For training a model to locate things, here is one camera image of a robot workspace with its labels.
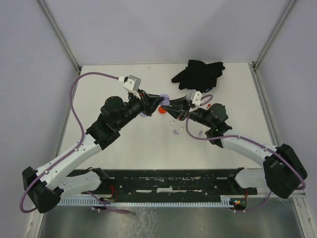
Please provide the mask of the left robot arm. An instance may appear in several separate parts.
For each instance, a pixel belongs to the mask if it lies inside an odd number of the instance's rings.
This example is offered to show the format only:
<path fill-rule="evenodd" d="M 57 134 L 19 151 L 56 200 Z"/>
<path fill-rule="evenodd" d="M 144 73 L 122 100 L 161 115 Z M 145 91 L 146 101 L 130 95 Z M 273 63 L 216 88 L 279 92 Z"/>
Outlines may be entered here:
<path fill-rule="evenodd" d="M 120 130 L 131 120 L 139 114 L 151 116 L 164 101 L 164 97 L 147 94 L 143 90 L 139 90 L 136 95 L 129 93 L 128 98 L 128 102 L 119 96 L 106 99 L 97 120 L 82 131 L 81 138 L 72 148 L 37 169 L 27 167 L 22 172 L 25 189 L 22 197 L 29 197 L 35 210 L 43 214 L 64 198 L 82 192 L 108 191 L 108 177 L 100 168 L 74 177 L 69 174 L 112 144 L 120 136 Z"/>

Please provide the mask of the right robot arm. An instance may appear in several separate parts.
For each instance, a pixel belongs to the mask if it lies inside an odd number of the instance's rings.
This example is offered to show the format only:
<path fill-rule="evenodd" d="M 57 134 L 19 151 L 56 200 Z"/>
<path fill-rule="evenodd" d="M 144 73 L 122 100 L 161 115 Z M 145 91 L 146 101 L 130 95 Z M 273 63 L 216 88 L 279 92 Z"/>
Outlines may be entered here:
<path fill-rule="evenodd" d="M 306 188 L 308 174 L 291 146 L 265 144 L 239 133 L 226 123 L 228 115 L 224 105 L 214 103 L 205 108 L 201 99 L 196 93 L 192 98 L 171 100 L 162 108 L 175 119 L 185 121 L 186 129 L 189 120 L 208 127 L 204 138 L 191 134 L 193 139 L 234 151 L 260 165 L 267 187 L 278 197 L 286 199 L 294 191 Z"/>

